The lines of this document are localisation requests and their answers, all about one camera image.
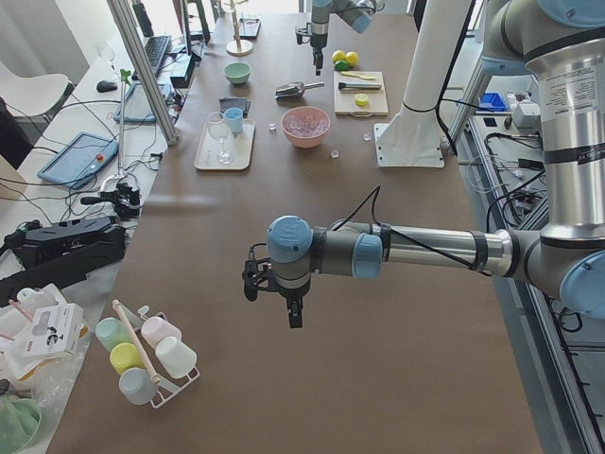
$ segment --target white cup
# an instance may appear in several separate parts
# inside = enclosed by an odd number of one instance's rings
[[[145,320],[143,326],[141,326],[141,335],[151,348],[155,349],[158,344],[168,336],[180,340],[181,330],[166,319],[156,315]]]
[[[173,378],[183,378],[189,374],[198,360],[196,352],[173,336],[158,343],[155,356]]]
[[[145,405],[153,400],[158,385],[149,378],[145,369],[133,367],[120,376],[119,387],[122,394],[134,405]]]

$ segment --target white tray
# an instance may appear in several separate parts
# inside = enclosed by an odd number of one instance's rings
[[[230,164],[221,164],[217,159],[220,152],[220,142],[210,136],[208,128],[204,125],[194,166],[198,170],[244,170],[250,165],[253,138],[254,120],[244,118],[244,131],[237,134],[237,138],[229,136],[225,141],[225,148],[231,147],[233,149],[235,159]]]

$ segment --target chair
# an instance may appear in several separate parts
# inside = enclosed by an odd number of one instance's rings
[[[21,78],[0,61],[0,97],[15,118],[41,116],[50,122],[47,113],[62,99],[70,84],[64,74]]]

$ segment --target pink cup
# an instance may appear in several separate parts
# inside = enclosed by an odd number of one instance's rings
[[[163,339],[168,336],[173,338],[181,339],[181,330],[174,324],[170,323],[162,317],[154,316],[149,317],[141,326],[141,335],[143,339],[155,350]]]

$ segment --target yellow cup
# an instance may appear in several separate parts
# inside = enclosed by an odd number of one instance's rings
[[[133,343],[122,342],[118,343],[110,353],[110,363],[115,371],[122,375],[132,367],[145,368],[139,352]]]

